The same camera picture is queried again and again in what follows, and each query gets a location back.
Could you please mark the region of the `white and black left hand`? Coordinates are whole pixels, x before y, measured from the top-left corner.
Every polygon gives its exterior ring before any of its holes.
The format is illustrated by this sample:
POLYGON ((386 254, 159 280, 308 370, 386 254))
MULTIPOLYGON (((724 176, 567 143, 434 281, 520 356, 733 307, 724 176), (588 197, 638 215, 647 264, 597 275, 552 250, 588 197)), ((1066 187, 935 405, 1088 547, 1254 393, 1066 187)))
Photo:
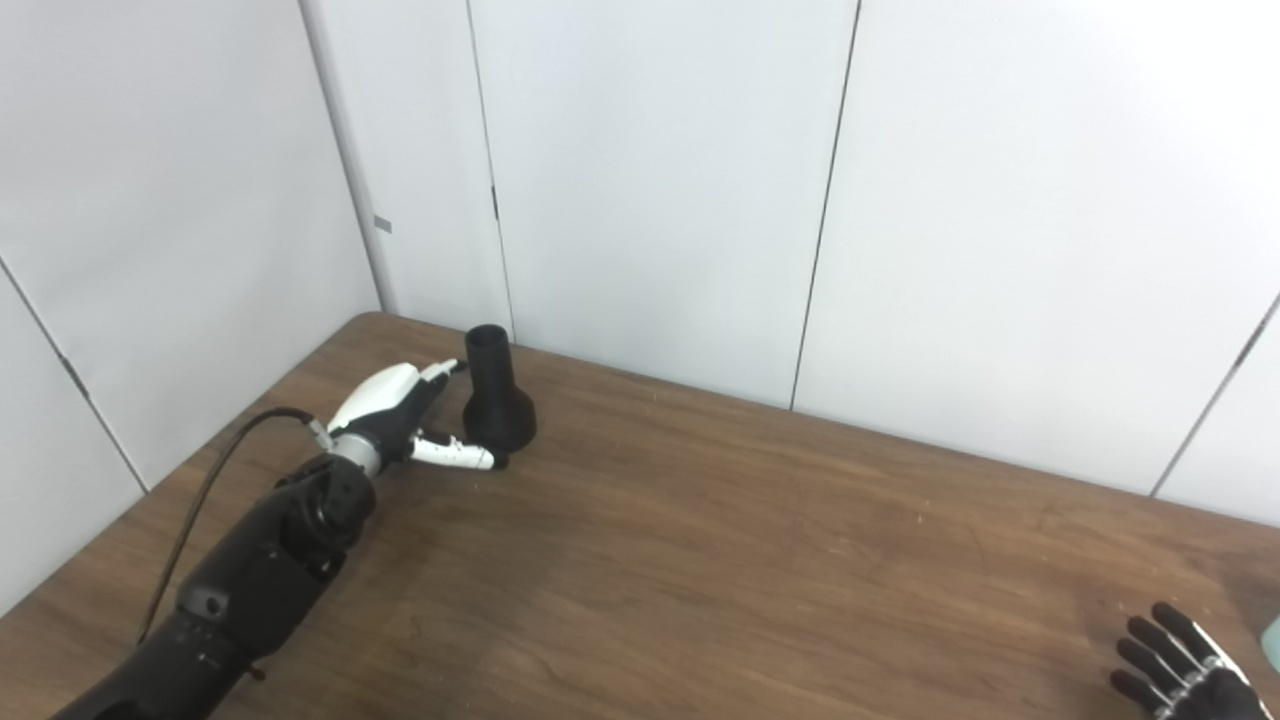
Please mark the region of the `white and black left hand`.
POLYGON ((329 454, 352 462, 370 480, 397 462, 498 471, 509 456, 456 436, 421 428, 430 406, 451 378, 467 368, 460 359, 422 369, 399 363, 370 375, 347 397, 328 424, 329 454))

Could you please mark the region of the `white and black right hand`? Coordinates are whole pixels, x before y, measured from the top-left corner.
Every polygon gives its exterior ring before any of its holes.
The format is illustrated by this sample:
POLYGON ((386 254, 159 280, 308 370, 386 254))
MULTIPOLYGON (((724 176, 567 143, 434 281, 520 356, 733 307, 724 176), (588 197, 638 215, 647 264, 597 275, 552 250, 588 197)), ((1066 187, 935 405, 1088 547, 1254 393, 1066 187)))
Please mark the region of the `white and black right hand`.
POLYGON ((1130 616, 1115 644, 1124 667, 1110 685, 1148 719, 1271 719, 1235 660, 1199 623, 1169 602, 1130 616))

